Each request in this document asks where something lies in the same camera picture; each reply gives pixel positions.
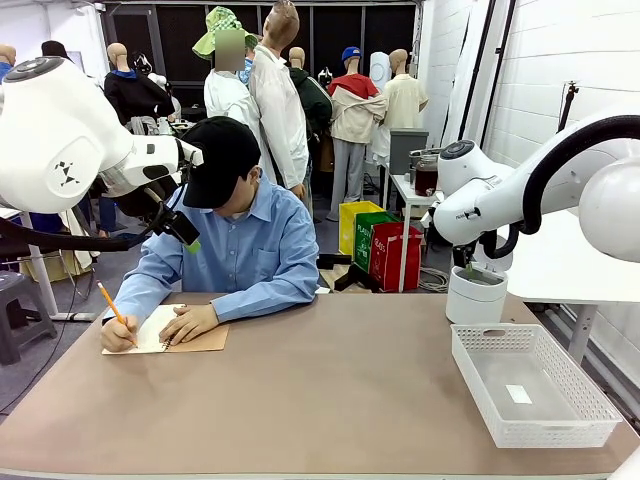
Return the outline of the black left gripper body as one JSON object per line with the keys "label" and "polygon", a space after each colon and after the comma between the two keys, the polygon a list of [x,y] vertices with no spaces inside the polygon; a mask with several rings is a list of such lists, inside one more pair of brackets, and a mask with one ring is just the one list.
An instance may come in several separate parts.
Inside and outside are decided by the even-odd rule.
{"label": "black left gripper body", "polygon": [[183,212],[166,208],[152,221],[152,230],[157,235],[171,235],[184,245],[192,245],[199,237],[199,231]]}

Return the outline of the person's left hand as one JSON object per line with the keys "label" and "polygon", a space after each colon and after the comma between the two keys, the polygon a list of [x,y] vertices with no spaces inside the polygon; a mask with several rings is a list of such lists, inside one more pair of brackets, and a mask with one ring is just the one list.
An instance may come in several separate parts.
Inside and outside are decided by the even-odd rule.
{"label": "person's left hand", "polygon": [[189,342],[219,324],[211,303],[175,307],[173,312],[175,317],[159,332],[159,341],[170,346]]}

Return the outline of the person's right hand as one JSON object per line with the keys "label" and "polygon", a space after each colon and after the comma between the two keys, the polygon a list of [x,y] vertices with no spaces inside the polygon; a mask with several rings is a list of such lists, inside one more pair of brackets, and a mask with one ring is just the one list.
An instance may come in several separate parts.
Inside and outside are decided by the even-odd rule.
{"label": "person's right hand", "polygon": [[128,351],[137,347],[138,321],[127,315],[110,318],[101,328],[100,340],[103,349],[112,353]]}

